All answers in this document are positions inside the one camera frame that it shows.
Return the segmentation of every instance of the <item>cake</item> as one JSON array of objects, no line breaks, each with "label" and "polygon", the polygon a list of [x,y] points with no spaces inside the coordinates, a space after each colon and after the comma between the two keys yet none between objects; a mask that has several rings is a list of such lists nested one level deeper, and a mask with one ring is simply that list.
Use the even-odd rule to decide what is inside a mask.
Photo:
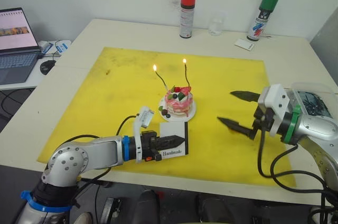
[{"label": "cake", "polygon": [[173,87],[170,89],[165,97],[166,110],[171,115],[177,116],[188,116],[189,111],[192,107],[193,96],[191,87]]}]

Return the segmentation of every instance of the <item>laptop screen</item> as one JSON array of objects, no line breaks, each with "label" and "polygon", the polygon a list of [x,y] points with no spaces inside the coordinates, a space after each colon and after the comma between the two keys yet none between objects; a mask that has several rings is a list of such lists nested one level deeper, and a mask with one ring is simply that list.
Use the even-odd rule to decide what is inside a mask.
[{"label": "laptop screen", "polygon": [[0,11],[0,50],[37,46],[20,8]]}]

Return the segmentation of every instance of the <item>laptop keyboard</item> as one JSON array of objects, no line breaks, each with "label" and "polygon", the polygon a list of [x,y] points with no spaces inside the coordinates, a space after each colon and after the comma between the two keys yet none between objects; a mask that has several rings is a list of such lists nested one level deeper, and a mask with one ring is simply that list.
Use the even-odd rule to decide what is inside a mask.
[{"label": "laptop keyboard", "polygon": [[0,69],[30,66],[36,53],[0,57]]}]

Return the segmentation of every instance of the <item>glass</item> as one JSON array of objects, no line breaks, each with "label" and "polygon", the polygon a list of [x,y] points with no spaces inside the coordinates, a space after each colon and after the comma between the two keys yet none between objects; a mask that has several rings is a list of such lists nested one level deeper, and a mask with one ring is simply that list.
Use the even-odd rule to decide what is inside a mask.
[{"label": "glass", "polygon": [[211,35],[220,35],[224,29],[225,14],[216,12],[209,20],[208,32]]}]

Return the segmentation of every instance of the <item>white bracket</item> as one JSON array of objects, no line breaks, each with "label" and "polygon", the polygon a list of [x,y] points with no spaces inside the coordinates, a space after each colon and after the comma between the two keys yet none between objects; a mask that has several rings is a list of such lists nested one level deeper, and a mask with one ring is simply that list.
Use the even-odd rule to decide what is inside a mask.
[{"label": "white bracket", "polygon": [[258,98],[258,106],[265,113],[267,108],[274,111],[274,123],[270,129],[270,135],[275,136],[281,122],[283,121],[289,97],[281,84],[274,84],[263,90]]},{"label": "white bracket", "polygon": [[136,163],[142,161],[142,144],[140,136],[140,128],[147,128],[153,118],[154,112],[147,106],[143,106],[136,116],[133,124],[133,133],[136,146]]}]

